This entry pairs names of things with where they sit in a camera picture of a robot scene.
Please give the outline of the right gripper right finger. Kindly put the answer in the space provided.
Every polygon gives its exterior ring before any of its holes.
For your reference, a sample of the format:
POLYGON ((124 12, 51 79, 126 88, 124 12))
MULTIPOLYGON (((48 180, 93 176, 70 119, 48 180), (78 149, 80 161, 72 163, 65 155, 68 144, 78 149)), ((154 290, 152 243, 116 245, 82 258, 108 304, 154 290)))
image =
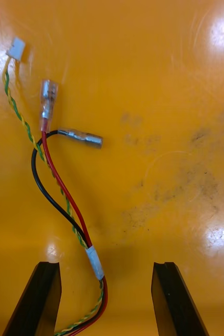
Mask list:
POLYGON ((151 294, 159 335, 209 334, 175 263, 154 263, 151 294))

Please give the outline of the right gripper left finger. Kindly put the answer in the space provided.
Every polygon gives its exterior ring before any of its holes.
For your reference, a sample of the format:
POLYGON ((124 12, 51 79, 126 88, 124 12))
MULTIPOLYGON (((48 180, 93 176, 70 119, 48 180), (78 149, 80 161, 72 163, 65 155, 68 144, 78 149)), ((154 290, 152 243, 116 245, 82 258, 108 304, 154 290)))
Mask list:
POLYGON ((61 292, 59 263, 39 262, 3 335, 54 335, 61 292))

